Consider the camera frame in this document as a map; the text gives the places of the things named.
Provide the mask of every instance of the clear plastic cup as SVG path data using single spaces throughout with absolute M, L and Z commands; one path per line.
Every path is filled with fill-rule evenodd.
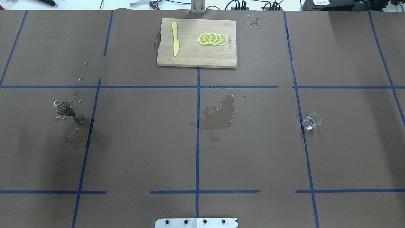
M 305 119 L 303 119 L 303 126 L 306 130 L 311 130 L 321 123 L 322 117 L 316 112 L 309 114 Z

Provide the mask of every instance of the cutting board handle hole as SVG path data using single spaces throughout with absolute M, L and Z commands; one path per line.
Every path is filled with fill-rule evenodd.
M 160 41 L 162 40 L 162 36 L 160 35 L 160 31 L 158 32 L 158 34 L 156 35 L 155 38 L 155 49 L 156 52 L 159 52 L 159 46 L 160 46 Z

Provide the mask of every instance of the lemon slice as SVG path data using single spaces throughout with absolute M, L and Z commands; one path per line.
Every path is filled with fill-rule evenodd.
M 217 34 L 216 33 L 213 33 L 213 32 L 210 32 L 209 33 L 210 35 L 211 35 L 211 42 L 209 43 L 209 44 L 213 44 L 213 43 L 215 43 L 215 42 L 217 42 L 217 40 L 218 40 L 218 36 L 217 36 Z
M 221 42 L 218 44 L 218 46 L 224 46 L 228 42 L 228 37 L 225 36 L 224 34 L 219 34 L 221 37 Z
M 207 45 L 211 42 L 212 36 L 209 33 L 203 33 L 198 37 L 198 42 L 201 45 Z
M 218 44 L 220 44 L 221 41 L 222 41 L 222 39 L 223 39 L 222 36 L 220 36 L 219 34 L 215 33 L 215 35 L 218 37 L 218 40 L 217 40 L 217 42 L 213 43 L 212 45 L 218 45 Z

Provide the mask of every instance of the black electronic device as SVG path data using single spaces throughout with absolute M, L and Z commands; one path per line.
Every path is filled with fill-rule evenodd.
M 325 0 L 315 0 L 315 2 L 325 2 Z M 329 0 L 328 5 L 315 5 L 313 0 L 306 0 L 303 4 L 303 11 L 352 11 L 353 0 Z

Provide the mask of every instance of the metal clamp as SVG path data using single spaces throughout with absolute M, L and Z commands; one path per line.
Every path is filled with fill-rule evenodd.
M 205 0 L 191 0 L 191 14 L 205 14 Z

